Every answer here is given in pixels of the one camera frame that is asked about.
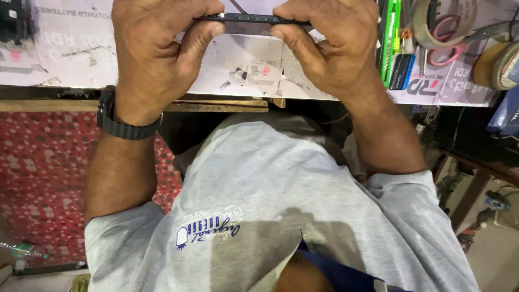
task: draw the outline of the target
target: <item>black watch strap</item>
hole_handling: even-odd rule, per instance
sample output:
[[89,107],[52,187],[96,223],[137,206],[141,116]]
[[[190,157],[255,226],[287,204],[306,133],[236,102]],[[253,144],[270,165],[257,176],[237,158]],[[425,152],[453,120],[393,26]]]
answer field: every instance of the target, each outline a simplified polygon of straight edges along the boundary
[[132,126],[113,120],[115,102],[115,86],[107,86],[99,98],[97,125],[108,134],[126,140],[144,140],[155,134],[162,122],[162,115],[153,124],[148,126]]

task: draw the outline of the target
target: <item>polka dot rug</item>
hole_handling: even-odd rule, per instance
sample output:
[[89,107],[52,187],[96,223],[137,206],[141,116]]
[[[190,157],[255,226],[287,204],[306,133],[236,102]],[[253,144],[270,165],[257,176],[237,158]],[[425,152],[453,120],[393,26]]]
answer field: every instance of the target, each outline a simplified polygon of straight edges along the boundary
[[[95,113],[0,113],[0,212],[15,239],[46,247],[33,266],[86,261],[83,191],[99,134]],[[155,157],[153,201],[168,212],[182,183],[158,134]]]

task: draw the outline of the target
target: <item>man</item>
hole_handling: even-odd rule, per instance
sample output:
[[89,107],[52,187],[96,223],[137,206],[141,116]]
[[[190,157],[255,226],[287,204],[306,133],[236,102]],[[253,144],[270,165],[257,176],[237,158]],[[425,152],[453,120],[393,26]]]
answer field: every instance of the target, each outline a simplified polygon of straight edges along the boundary
[[[117,126],[155,125],[189,90],[224,26],[197,22],[181,45],[175,35],[222,11],[217,0],[115,0]],[[153,137],[103,133],[86,191],[90,289],[478,290],[417,135],[375,70],[375,2],[289,0],[273,13],[311,21],[326,36],[315,44],[299,26],[271,29],[315,86],[349,110],[367,186],[308,119],[234,115],[201,145],[165,216],[151,202]]]

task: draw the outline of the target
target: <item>t-shirt sleeve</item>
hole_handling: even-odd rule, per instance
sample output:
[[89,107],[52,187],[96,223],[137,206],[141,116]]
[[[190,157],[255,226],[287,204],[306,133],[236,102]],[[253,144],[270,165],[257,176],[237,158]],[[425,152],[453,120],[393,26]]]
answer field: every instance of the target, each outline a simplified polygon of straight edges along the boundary
[[164,212],[155,203],[92,219],[85,228],[85,250],[93,291],[115,291],[131,284]]
[[382,212],[436,283],[445,283],[446,277],[452,277],[464,282],[464,287],[478,290],[450,219],[438,206],[430,171],[412,175],[376,174],[369,178],[366,188],[378,198]]

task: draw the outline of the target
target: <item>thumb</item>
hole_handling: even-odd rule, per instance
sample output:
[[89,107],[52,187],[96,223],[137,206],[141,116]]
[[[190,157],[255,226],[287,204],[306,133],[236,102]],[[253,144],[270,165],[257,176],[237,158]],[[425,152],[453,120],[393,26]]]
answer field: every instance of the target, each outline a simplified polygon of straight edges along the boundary
[[200,64],[207,46],[214,37],[225,32],[225,26],[218,21],[198,21],[186,31],[180,46],[179,62]]
[[278,24],[270,29],[271,35],[281,39],[294,52],[302,66],[310,66],[323,60],[324,56],[313,42],[312,37],[296,24]]

